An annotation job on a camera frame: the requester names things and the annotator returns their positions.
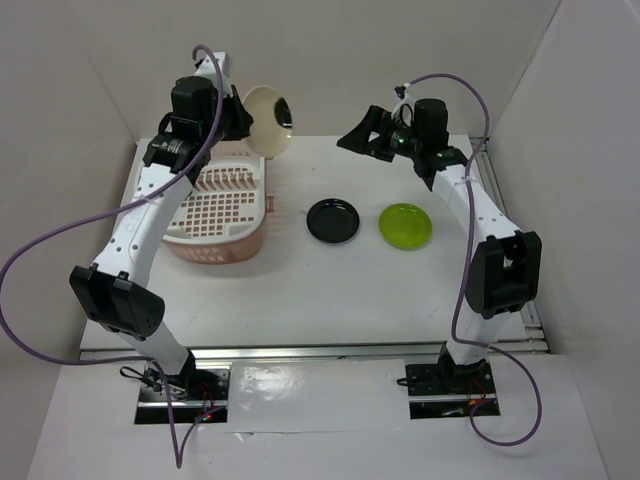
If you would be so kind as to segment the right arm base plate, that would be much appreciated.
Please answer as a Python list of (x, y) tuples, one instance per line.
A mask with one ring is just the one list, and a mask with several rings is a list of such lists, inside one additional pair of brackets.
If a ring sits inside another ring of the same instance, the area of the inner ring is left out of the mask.
[(408, 394), (412, 420), (468, 417), (500, 414), (496, 387), (490, 365), (461, 377), (446, 377), (436, 364), (409, 364), (405, 376), (396, 381)]

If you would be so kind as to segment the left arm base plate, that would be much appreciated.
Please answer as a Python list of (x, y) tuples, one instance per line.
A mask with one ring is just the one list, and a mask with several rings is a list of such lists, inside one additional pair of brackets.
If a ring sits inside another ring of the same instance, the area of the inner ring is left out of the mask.
[[(210, 370), (214, 377), (211, 386), (200, 382), (194, 391), (186, 392), (170, 385), (172, 411), (176, 424), (190, 424), (199, 416), (210, 411), (203, 424), (222, 424), (228, 420), (228, 396), (231, 368), (222, 366)], [(150, 369), (144, 372), (146, 379), (140, 381), (134, 423), (136, 425), (167, 424), (167, 396), (159, 376)]]

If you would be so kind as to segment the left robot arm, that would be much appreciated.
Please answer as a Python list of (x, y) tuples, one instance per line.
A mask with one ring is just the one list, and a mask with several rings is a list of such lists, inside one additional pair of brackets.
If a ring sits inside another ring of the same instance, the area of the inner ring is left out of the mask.
[(170, 221), (210, 161), (212, 147), (246, 137), (252, 119), (221, 74), (177, 80), (171, 104), (142, 158), (133, 208), (92, 264), (73, 269), (69, 283), (87, 317), (155, 361), (163, 373), (163, 389), (184, 399), (213, 390), (218, 380), (197, 368), (193, 353), (164, 323), (165, 302), (147, 288), (150, 271)]

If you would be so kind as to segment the lime green plate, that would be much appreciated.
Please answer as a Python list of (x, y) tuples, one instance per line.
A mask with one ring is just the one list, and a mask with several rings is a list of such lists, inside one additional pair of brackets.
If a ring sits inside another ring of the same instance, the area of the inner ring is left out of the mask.
[(409, 203), (396, 203), (385, 208), (378, 219), (383, 239), (401, 250), (417, 250), (430, 240), (433, 225), (421, 208)]

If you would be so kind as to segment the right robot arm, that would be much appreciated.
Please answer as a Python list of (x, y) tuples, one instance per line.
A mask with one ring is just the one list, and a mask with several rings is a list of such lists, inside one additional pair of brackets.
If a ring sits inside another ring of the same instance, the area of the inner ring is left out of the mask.
[(457, 321), (435, 366), (409, 373), (412, 393), (462, 394), (488, 371), (489, 345), (511, 314), (538, 290), (542, 243), (509, 220), (470, 170), (471, 162), (450, 145), (444, 101), (415, 103), (410, 123), (380, 106), (338, 140), (340, 148), (390, 162), (409, 158), (416, 175), (450, 209), (472, 242)]

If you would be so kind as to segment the cream plate with green patch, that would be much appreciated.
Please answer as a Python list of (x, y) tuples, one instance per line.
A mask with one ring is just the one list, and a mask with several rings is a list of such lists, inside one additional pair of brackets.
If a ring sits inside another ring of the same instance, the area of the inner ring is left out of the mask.
[(292, 114), (287, 101), (274, 88), (256, 86), (243, 100), (253, 118), (245, 143), (254, 153), (274, 158), (289, 146), (293, 134)]

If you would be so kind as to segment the black glossy plate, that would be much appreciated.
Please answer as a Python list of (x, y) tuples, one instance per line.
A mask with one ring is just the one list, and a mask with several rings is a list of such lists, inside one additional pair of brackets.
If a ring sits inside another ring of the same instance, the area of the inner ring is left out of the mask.
[(326, 198), (316, 202), (306, 214), (309, 233), (318, 241), (339, 245), (350, 241), (359, 231), (360, 216), (349, 202)]

